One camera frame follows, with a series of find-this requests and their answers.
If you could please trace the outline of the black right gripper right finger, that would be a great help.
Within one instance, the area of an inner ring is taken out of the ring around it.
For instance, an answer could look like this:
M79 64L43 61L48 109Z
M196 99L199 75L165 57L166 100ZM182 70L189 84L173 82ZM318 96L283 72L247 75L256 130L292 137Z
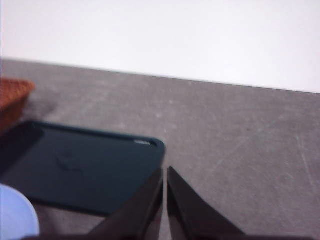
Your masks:
M250 239L205 202L172 166L167 169L167 210L188 240Z

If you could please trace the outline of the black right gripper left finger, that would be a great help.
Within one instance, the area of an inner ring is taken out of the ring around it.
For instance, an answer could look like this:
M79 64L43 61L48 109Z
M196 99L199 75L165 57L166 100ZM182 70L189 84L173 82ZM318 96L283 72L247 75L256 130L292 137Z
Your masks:
M155 170L116 212L88 233L90 240L142 240L163 202L164 174Z

